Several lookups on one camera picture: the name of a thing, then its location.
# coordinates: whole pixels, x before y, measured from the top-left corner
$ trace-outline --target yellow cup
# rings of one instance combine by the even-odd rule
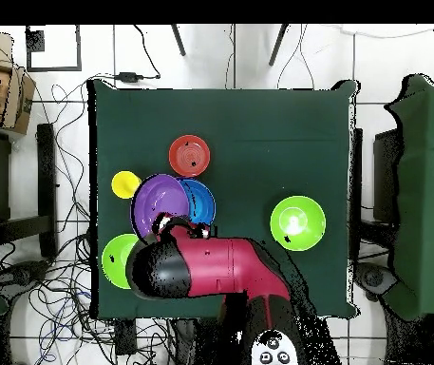
[[[112,178],[112,191],[121,199],[134,196],[141,180],[130,171],[121,171]]]

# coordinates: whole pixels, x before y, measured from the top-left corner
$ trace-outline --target white floor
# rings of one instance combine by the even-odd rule
[[[225,71],[233,46],[229,38],[230,24],[221,25],[179,25],[182,42],[187,55],[181,57],[170,26],[140,26],[145,35],[145,44],[157,69],[160,80],[141,82],[136,85],[115,83],[117,87],[171,87],[171,88],[225,88]],[[290,59],[298,44],[301,27],[290,25],[273,67],[268,62],[271,56],[279,24],[236,25],[236,87],[237,88],[276,88],[282,68]],[[424,73],[434,81],[434,30],[399,38],[375,38],[375,36],[394,37],[429,29],[429,26],[349,26],[348,32],[357,31],[356,35],[344,33],[338,25],[308,25],[302,42],[302,53],[311,70],[315,89],[329,89],[336,82],[355,79],[361,89],[357,97],[356,124],[364,129],[363,145],[363,200],[362,205],[373,203],[373,155],[372,140],[375,134],[394,128],[395,122],[384,110],[384,104],[393,101],[401,89],[402,79],[410,73]],[[33,54],[33,67],[73,66],[76,63],[76,43],[74,26],[31,27],[42,29],[46,36],[45,54]],[[14,61],[26,65],[26,43],[24,27],[0,27],[14,38]],[[39,94],[35,95],[32,106],[28,135],[15,142],[11,154],[10,208],[13,218],[20,218],[37,213],[36,183],[36,144],[34,133],[39,123],[45,123],[47,115],[54,121],[64,107],[55,127],[59,130],[79,115],[81,119],[68,125],[60,132],[60,143],[70,153],[76,155],[85,167],[81,178],[77,199],[88,211],[88,125],[86,117],[85,86],[71,93],[68,102],[61,100],[64,92],[73,90],[85,79],[97,73],[114,74],[121,71],[136,71],[145,76],[154,75],[142,49],[140,34],[132,26],[81,26],[82,71],[77,72],[38,72],[31,73],[36,81]],[[233,86],[234,68],[230,61],[227,87]],[[303,56],[297,51],[280,79],[280,87],[311,87]],[[72,177],[80,178],[82,168],[73,158],[67,156],[66,162]],[[58,156],[58,165],[66,168]],[[63,221],[71,206],[71,190],[67,179],[58,172],[58,219]],[[363,210],[363,217],[371,219],[371,212]],[[71,213],[73,222],[69,222],[60,233],[60,245],[66,240],[83,233],[86,222],[75,222],[76,215]],[[13,259],[18,261],[28,257],[39,258],[37,239],[16,242],[17,251]],[[379,249],[363,245],[363,255]],[[0,256],[9,251],[8,246],[1,248]],[[68,247],[60,260],[74,259],[74,247]],[[89,287],[89,275],[81,280]],[[44,317],[36,313],[46,313],[47,308],[36,294],[21,297],[15,307],[11,326],[11,347],[14,359],[32,365],[40,357],[39,335]],[[47,293],[49,301],[56,301],[59,296]],[[329,318],[331,336],[335,341],[338,354],[344,365],[383,365],[386,348],[386,327],[384,314],[378,303],[369,302],[364,293],[353,286],[353,303],[358,306],[360,315],[345,320]],[[58,302],[57,312],[63,303]],[[152,323],[142,319],[141,327]],[[42,335],[49,333],[48,325]],[[148,344],[146,337],[140,344]],[[66,362],[78,349],[76,339],[64,339],[57,343],[59,352],[53,347],[50,353],[56,356],[53,362],[42,365],[66,365]],[[165,351],[158,347],[156,362],[165,363]],[[78,365],[111,365],[96,344],[84,344],[77,354]],[[125,365],[127,357],[120,358]],[[69,365],[77,365],[74,360]]]

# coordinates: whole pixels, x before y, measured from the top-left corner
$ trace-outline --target chair leg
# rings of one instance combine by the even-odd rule
[[[284,34],[286,33],[286,28],[289,24],[281,24],[281,29],[279,30],[279,33],[277,34],[277,39],[275,40],[274,50],[273,54],[271,55],[271,60],[269,61],[269,66],[273,66],[275,62],[275,57],[277,56],[277,53],[279,52],[279,48],[281,47],[282,38],[284,38]]]
[[[186,51],[184,50],[184,46],[182,45],[181,35],[179,35],[178,25],[171,24],[171,28],[173,29],[173,33],[175,34],[176,42],[178,43],[179,53],[181,53],[181,56],[185,56]]]

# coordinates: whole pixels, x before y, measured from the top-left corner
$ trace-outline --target green bowl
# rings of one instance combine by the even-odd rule
[[[102,269],[105,276],[112,284],[124,290],[130,289],[125,276],[125,264],[138,240],[135,234],[119,235],[106,245],[102,253]]]
[[[325,234],[325,213],[313,199],[291,196],[281,201],[271,214],[271,232],[284,248],[305,251]]]

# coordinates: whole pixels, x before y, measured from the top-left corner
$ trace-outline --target white object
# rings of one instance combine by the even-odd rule
[[[298,365],[297,352],[291,340],[282,332],[273,331],[271,337],[263,344],[260,340],[268,331],[261,333],[252,345],[252,365]]]

